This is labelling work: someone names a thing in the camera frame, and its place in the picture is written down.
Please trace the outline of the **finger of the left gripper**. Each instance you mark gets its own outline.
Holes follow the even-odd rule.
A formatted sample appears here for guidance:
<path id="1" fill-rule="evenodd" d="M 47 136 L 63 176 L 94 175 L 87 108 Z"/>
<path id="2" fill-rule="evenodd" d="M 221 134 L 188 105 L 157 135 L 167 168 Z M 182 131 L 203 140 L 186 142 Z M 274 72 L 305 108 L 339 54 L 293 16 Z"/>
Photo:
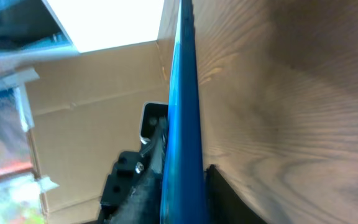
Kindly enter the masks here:
<path id="1" fill-rule="evenodd" d="M 215 165 L 206 171 L 206 193 L 210 222 L 213 224 L 267 224 L 249 208 Z"/>

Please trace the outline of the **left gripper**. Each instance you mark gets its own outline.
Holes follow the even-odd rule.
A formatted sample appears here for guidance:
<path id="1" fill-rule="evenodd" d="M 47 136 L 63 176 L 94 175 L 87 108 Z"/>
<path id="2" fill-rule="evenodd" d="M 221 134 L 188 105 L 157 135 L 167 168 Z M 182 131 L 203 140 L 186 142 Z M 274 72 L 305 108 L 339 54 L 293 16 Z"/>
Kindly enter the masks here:
<path id="1" fill-rule="evenodd" d="M 107 176 L 97 223 L 159 223 L 167 120 L 155 118 L 139 152 L 124 151 Z"/>

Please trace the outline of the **blue Galaxy smartphone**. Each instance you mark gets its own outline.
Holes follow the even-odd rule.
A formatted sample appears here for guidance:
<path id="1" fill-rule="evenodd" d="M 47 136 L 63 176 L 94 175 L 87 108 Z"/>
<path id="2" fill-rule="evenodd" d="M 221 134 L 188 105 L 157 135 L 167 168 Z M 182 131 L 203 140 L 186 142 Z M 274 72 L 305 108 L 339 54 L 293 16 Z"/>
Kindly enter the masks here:
<path id="1" fill-rule="evenodd" d="M 160 221 L 208 222 L 192 0 L 181 0 L 178 6 Z"/>

